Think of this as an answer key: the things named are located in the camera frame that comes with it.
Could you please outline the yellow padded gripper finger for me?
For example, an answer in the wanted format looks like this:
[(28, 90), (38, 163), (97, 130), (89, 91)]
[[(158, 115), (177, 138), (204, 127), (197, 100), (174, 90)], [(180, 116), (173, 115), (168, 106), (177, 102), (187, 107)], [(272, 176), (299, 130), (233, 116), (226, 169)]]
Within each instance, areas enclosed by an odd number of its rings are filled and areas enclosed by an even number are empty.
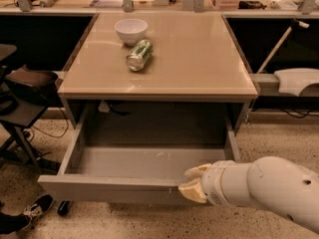
[(203, 174), (211, 167), (210, 163), (202, 164), (193, 168), (188, 169), (185, 173), (184, 176), (188, 180), (194, 180), (201, 178)]
[(178, 187), (178, 190), (183, 197), (193, 202), (205, 203), (207, 201), (199, 178), (193, 179), (187, 183), (182, 183)]

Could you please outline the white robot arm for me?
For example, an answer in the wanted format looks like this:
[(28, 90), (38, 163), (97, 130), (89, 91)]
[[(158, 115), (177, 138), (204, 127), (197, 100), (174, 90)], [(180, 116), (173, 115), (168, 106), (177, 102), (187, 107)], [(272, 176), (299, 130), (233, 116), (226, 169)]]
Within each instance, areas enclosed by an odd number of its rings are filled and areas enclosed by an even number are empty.
[(178, 186), (197, 203), (270, 211), (319, 233), (319, 174), (287, 159), (266, 156), (253, 162), (217, 161), (184, 173)]

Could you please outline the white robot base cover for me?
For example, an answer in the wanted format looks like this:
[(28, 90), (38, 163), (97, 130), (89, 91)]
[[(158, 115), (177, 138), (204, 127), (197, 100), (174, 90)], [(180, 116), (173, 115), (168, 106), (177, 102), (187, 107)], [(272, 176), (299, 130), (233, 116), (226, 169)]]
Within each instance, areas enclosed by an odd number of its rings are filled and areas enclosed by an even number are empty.
[(310, 68), (293, 68), (276, 71), (274, 76), (279, 81), (278, 92), (299, 97), (304, 89), (319, 84), (319, 70)]

